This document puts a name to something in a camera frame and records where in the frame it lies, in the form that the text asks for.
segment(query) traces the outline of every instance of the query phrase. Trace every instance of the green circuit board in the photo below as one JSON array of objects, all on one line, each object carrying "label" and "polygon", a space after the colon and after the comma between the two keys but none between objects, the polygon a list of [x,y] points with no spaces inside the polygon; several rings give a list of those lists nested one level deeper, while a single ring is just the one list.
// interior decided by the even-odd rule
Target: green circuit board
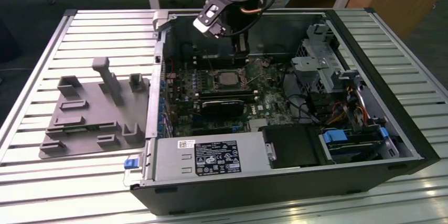
[{"label": "green circuit board", "polygon": [[[227,133],[229,129],[231,133],[249,132],[249,120],[253,119],[265,119],[268,125],[292,123],[291,111],[279,85],[281,69],[281,63],[271,65],[263,57],[251,58],[251,62],[240,69],[193,70],[185,67],[179,72],[179,78],[173,80],[175,88],[171,100],[175,111],[175,136],[201,135],[208,130],[220,132],[220,129]],[[217,87],[216,75],[232,72],[240,76],[239,84]],[[216,92],[220,88],[224,90],[256,90],[257,99],[253,103],[244,104],[244,112],[240,116],[208,121],[201,118],[197,112],[193,96],[199,90],[207,93]]]}]

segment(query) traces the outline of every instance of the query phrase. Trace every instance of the white sticker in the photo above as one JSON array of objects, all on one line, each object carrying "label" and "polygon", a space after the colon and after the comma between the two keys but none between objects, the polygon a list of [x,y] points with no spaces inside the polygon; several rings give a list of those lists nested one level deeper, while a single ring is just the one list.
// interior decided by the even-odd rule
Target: white sticker
[{"label": "white sticker", "polygon": [[195,147],[195,140],[179,140],[177,141],[177,148],[193,148]]}]

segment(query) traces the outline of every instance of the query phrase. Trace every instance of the metal table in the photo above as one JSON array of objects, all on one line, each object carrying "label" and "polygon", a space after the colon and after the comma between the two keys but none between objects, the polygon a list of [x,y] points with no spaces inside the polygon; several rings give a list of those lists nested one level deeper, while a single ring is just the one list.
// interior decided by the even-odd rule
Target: metal table
[{"label": "metal table", "polygon": [[[119,79],[151,78],[153,10],[67,12],[0,129],[0,222],[436,223],[448,218],[448,95],[376,14],[337,13],[443,158],[363,194],[157,217],[128,192],[123,162],[141,150],[40,160],[61,75],[99,81],[92,58],[108,56]],[[137,179],[140,173],[132,173]]]}]

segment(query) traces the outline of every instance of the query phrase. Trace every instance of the power supply label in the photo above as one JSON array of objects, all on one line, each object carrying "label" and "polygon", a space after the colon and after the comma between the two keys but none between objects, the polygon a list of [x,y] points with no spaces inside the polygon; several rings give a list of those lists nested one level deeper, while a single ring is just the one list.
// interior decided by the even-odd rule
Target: power supply label
[{"label": "power supply label", "polygon": [[195,144],[195,158],[197,176],[241,172],[236,141]]}]

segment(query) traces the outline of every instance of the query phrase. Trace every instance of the blue latch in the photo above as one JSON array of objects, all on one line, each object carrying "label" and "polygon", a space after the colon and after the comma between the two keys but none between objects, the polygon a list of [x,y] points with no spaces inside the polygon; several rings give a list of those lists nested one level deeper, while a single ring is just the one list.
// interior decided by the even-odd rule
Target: blue latch
[{"label": "blue latch", "polygon": [[389,137],[389,133],[387,132],[385,127],[380,128],[380,133],[381,133],[383,139],[387,139]]},{"label": "blue latch", "polygon": [[124,169],[136,169],[139,168],[139,157],[128,158],[124,161]]},{"label": "blue latch", "polygon": [[347,141],[347,135],[343,130],[331,130],[323,134],[325,143]]}]

